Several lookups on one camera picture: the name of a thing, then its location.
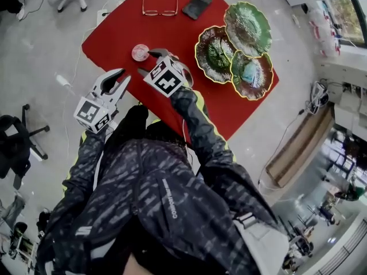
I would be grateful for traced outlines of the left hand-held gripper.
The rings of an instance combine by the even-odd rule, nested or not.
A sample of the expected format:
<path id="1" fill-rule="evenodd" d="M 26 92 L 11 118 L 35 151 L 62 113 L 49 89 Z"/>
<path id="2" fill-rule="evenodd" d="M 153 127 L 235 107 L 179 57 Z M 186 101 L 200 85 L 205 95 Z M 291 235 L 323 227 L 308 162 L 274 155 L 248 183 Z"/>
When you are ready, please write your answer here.
<path id="1" fill-rule="evenodd" d="M 99 133 L 117 114 L 117 102 L 123 97 L 131 75 L 124 76 L 125 69 L 117 68 L 99 76 L 86 97 L 82 97 L 73 114 L 87 130 Z"/>

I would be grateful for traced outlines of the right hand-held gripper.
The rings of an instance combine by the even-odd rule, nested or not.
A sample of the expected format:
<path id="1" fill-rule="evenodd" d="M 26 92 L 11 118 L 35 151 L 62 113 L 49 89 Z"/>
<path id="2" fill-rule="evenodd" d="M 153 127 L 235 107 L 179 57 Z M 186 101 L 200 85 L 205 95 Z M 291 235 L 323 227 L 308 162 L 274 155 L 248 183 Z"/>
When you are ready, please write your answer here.
<path id="1" fill-rule="evenodd" d="M 148 51 L 153 57 L 159 57 L 151 71 L 138 68 L 143 81 L 165 97 L 170 97 L 181 86 L 191 88 L 193 77 L 189 68 L 177 58 L 171 56 L 167 49 L 155 48 Z"/>

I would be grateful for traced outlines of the round pink container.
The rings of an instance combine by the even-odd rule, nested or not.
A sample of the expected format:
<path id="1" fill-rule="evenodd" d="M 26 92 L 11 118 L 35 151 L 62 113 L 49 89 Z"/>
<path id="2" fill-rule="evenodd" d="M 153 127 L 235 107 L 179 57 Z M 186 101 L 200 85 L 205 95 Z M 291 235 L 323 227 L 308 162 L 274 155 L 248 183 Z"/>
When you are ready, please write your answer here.
<path id="1" fill-rule="evenodd" d="M 144 44 L 138 44 L 133 47 L 131 56 L 137 62 L 145 61 L 149 57 L 149 48 Z"/>

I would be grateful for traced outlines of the small teal bottle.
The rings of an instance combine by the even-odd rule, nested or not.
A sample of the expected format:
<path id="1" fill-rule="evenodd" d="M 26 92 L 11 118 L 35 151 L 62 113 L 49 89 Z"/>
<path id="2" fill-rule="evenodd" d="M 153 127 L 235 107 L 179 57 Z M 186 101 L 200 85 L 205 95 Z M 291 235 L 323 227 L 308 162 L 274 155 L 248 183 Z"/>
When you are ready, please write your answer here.
<path id="1" fill-rule="evenodd" d="M 257 64 L 253 61 L 250 61 L 243 69 L 241 74 L 241 79 L 251 84 L 257 75 Z"/>

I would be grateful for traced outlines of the brown-rimmed leaf plate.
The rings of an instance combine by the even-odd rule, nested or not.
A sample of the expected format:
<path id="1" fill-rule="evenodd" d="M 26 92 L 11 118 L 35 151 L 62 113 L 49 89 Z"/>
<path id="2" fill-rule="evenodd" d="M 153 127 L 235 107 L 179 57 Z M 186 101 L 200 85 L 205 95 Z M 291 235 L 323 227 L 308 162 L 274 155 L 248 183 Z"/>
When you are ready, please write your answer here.
<path id="1" fill-rule="evenodd" d="M 265 15 L 253 4 L 231 4 L 224 25 L 206 28 L 195 44 L 197 66 L 214 83 L 231 83 L 235 92 L 249 101 L 262 99 L 271 89 L 274 71 L 268 54 L 271 28 Z M 244 67 L 253 61 L 262 71 L 257 89 L 241 79 Z"/>

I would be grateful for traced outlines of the person's right forearm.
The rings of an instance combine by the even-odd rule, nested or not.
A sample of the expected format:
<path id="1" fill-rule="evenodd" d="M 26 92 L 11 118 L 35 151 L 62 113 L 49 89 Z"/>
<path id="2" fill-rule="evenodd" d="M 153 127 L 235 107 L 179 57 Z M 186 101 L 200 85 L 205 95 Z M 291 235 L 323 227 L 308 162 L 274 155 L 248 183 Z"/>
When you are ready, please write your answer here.
<path id="1" fill-rule="evenodd" d="M 204 112 L 205 102 L 200 92 L 180 87 L 170 99 L 174 109 L 186 122 L 191 145 L 202 166 L 220 167 L 236 162 L 227 141 Z"/>

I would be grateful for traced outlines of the person's left forearm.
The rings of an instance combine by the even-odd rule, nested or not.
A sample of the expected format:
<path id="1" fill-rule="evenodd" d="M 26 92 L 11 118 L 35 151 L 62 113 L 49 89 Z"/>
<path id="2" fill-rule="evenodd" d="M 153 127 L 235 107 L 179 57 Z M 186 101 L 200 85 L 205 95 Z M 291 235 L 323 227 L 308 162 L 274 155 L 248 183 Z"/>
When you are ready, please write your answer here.
<path id="1" fill-rule="evenodd" d="M 93 190 L 98 161 L 106 142 L 107 129 L 99 133 L 85 130 L 80 138 L 76 160 L 63 181 L 63 198 L 81 196 L 85 199 Z"/>

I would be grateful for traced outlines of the red tablecloth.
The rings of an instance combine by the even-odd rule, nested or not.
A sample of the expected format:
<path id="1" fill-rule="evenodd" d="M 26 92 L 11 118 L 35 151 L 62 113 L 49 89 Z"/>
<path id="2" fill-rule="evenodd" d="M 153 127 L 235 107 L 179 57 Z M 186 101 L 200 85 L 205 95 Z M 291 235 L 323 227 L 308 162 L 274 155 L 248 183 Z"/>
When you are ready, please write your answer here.
<path id="1" fill-rule="evenodd" d="M 95 65 L 106 71 L 124 68 L 132 77 L 128 91 L 172 129 L 181 132 L 182 119 L 169 99 L 146 84 L 137 71 L 140 67 L 151 69 L 155 59 L 136 62 L 131 56 L 133 47 L 138 44 L 169 50 L 189 67 L 193 88 L 202 94 L 211 121 L 219 133 L 229 139 L 261 102 L 240 97 L 231 83 L 212 82 L 197 66 L 194 47 L 198 36 L 206 28 L 224 24 L 228 4 L 224 0 L 212 0 L 199 18 L 193 20 L 182 12 L 189 2 L 178 0 L 178 14 L 174 17 L 149 17 L 142 15 L 142 0 L 125 0 L 88 36 L 82 49 Z M 175 0 L 145 0 L 145 9 L 174 10 Z"/>

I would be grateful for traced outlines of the thin-framed eyeglasses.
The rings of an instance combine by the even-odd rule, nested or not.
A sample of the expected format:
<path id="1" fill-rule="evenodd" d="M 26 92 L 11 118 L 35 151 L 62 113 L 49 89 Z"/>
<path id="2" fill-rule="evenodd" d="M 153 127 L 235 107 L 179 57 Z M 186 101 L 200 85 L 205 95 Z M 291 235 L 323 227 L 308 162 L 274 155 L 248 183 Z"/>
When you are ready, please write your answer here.
<path id="1" fill-rule="evenodd" d="M 145 0 L 142 0 L 142 15 L 149 17 L 155 17 L 155 16 L 174 17 L 177 14 L 178 14 L 178 0 L 175 0 L 174 10 L 164 10 L 162 12 L 159 12 L 158 10 L 145 9 Z"/>

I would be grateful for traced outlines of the black smartphone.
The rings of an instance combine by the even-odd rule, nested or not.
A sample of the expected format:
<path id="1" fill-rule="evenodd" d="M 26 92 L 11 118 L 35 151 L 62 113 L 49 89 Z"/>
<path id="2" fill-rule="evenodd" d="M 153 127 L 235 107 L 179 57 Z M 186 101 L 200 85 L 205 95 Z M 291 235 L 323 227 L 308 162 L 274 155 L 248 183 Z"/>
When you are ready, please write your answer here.
<path id="1" fill-rule="evenodd" d="M 211 3 L 212 0 L 190 0 L 190 2 L 182 9 L 182 12 L 189 18 L 197 20 Z"/>

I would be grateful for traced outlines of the black office chair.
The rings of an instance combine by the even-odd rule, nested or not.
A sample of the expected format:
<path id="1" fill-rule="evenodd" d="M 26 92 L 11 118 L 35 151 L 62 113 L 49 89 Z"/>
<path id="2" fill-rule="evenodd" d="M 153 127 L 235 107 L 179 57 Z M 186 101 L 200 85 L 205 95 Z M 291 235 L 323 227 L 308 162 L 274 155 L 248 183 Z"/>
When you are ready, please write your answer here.
<path id="1" fill-rule="evenodd" d="M 26 127 L 26 111 L 29 109 L 29 104 L 22 106 L 20 119 L 10 115 L 0 116 L 0 179 L 6 178 L 9 171 L 14 172 L 13 187 L 16 190 L 21 187 L 22 179 L 31 167 L 29 158 L 32 152 L 42 161 L 48 159 L 48 155 L 37 148 L 31 137 L 49 132 L 50 127 L 46 125 L 29 131 Z"/>

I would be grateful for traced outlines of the person's dark patterned jacket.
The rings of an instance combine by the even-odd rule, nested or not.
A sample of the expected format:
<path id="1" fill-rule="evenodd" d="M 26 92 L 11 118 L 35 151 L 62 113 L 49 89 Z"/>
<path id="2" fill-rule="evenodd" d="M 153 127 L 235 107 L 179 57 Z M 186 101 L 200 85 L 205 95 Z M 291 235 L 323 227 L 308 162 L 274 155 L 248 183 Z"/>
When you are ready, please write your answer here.
<path id="1" fill-rule="evenodd" d="M 42 275 L 278 275 L 289 249 L 237 163 L 193 173 L 177 145 L 130 139 L 98 161 L 93 190 L 62 198 L 38 247 Z"/>

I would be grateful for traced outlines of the white power strip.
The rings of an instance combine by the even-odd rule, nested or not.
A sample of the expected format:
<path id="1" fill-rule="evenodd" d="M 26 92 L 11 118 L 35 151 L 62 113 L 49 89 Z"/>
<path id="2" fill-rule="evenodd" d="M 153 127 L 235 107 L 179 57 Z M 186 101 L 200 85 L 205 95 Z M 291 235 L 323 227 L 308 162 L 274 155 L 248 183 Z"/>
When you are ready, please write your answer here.
<path id="1" fill-rule="evenodd" d="M 316 115 L 320 108 L 329 102 L 328 89 L 325 84 L 315 81 L 311 86 L 310 100 L 306 102 L 306 111 Z"/>

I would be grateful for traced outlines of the brown wooden floor board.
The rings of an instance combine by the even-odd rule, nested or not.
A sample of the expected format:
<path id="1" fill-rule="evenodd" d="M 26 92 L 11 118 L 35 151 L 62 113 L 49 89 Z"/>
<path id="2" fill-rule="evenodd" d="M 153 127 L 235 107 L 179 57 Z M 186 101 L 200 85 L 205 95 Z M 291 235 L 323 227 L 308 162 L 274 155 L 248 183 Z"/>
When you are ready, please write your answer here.
<path id="1" fill-rule="evenodd" d="M 278 187 L 283 188 L 296 175 L 318 143 L 324 141 L 332 125 L 332 108 L 329 105 L 321 108 L 316 115 L 305 116 L 292 137 L 266 167 L 268 176 Z"/>

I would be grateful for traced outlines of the black-framed window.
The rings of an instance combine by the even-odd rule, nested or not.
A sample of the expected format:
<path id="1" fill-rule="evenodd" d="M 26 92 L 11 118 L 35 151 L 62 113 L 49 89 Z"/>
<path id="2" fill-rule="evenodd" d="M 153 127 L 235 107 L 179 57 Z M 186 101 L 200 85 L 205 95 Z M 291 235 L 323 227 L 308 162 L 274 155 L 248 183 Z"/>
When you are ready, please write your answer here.
<path id="1" fill-rule="evenodd" d="M 326 1 L 342 44 L 367 49 L 367 0 Z"/>

